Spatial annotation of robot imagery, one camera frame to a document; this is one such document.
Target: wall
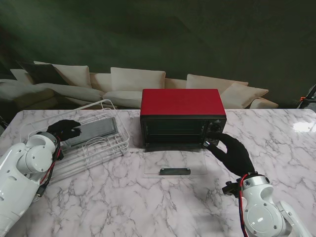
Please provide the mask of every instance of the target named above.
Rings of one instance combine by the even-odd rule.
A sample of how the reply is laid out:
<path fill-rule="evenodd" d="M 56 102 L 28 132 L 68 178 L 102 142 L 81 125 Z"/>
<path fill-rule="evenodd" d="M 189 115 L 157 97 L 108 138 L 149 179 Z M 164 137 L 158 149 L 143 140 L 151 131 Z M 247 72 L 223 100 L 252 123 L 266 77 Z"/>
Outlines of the wall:
<path fill-rule="evenodd" d="M 0 64 L 243 80 L 293 107 L 316 83 L 315 9 L 314 0 L 3 0 Z"/>

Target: white marble countertop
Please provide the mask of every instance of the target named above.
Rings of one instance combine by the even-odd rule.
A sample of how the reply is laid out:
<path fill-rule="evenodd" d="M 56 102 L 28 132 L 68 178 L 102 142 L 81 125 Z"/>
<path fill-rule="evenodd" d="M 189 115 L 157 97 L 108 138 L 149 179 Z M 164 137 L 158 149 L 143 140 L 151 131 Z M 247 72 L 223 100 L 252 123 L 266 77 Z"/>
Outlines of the white marble countertop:
<path fill-rule="evenodd" d="M 0 138 L 0 155 L 19 142 L 21 125 L 57 113 L 18 113 Z M 225 133 L 246 146 L 255 169 L 271 180 L 275 201 L 292 205 L 316 236 L 316 114 L 226 113 Z M 119 114 L 130 133 L 127 154 L 49 186 L 8 237 L 242 236 L 237 200 L 221 190 L 236 176 L 206 151 L 208 173 L 202 178 L 144 178 L 139 110 Z"/>

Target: dish rack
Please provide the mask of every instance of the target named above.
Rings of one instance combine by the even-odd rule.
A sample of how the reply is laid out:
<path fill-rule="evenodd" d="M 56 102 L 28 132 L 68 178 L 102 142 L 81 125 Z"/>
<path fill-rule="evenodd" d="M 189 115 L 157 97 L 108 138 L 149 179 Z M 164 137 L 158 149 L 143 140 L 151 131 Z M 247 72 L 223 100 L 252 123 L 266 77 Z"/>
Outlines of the dish rack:
<path fill-rule="evenodd" d="M 110 100 L 101 100 L 75 110 L 66 111 L 23 125 L 20 129 L 20 141 L 25 142 L 39 131 L 62 119 L 73 119 L 81 125 L 97 120 L 114 117 L 118 133 L 108 137 L 95 137 L 80 147 L 70 148 L 61 142 L 64 158 L 56 162 L 50 183 L 54 183 L 86 169 L 95 167 L 115 157 L 124 155 L 128 150 L 129 134 L 117 110 Z"/>

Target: wire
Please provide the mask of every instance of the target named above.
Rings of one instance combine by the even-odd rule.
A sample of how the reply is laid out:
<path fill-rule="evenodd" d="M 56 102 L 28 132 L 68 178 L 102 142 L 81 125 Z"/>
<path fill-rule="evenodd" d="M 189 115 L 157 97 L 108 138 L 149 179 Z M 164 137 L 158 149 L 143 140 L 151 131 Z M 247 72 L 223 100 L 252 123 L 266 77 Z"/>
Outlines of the wire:
<path fill-rule="evenodd" d="M 53 164 L 51 164 L 50 168 L 48 169 L 44 177 L 41 179 L 40 184 L 42 184 L 42 182 L 45 180 L 46 176 L 48 175 L 49 171 L 54 167 L 54 165 L 55 165 L 55 161 L 53 162 Z"/>
<path fill-rule="evenodd" d="M 243 180 L 248 176 L 248 174 L 245 174 L 239 181 L 239 197 L 238 197 L 238 203 L 239 203 L 239 218 L 240 218 L 240 226 L 244 237 L 248 237 L 246 229 L 245 229 L 245 223 L 243 219 L 243 210 L 242 210 L 242 182 Z"/>
<path fill-rule="evenodd" d="M 48 176 L 48 179 L 45 183 L 49 183 L 50 181 L 50 178 L 51 178 L 51 175 L 52 175 L 52 172 L 53 172 L 53 168 L 54 168 L 54 165 L 58 159 L 58 157 L 60 156 L 60 152 L 61 152 L 61 148 L 60 148 L 60 138 L 58 136 L 56 136 L 57 140 L 58 140 L 58 143 L 57 143 L 57 150 L 55 151 L 55 153 L 53 154 L 53 163 L 50 165 L 50 168 L 48 169 L 48 171 L 46 172 L 46 174 L 44 175 L 44 177 L 41 179 L 40 183 L 39 184 L 42 184 L 42 182 L 45 180 L 46 176 L 48 175 L 49 173 L 49 176 Z"/>

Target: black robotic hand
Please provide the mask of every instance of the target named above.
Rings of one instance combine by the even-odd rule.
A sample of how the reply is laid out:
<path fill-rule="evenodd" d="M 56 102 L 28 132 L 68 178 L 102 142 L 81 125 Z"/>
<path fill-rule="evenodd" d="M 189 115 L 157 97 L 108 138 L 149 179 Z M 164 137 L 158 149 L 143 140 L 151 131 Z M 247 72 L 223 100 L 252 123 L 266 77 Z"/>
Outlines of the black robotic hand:
<path fill-rule="evenodd" d="M 255 168 L 249 158 L 249 153 L 240 141 L 228 134 L 217 132 L 208 134 L 208 138 L 218 139 L 227 147 L 227 153 L 225 153 L 211 143 L 204 143 L 205 147 L 212 152 L 231 173 L 241 177 L 246 173 L 255 172 Z"/>
<path fill-rule="evenodd" d="M 79 128 L 81 124 L 74 120 L 60 120 L 48 127 L 47 132 L 59 137 L 60 141 L 66 141 L 69 138 L 77 137 L 81 131 Z"/>

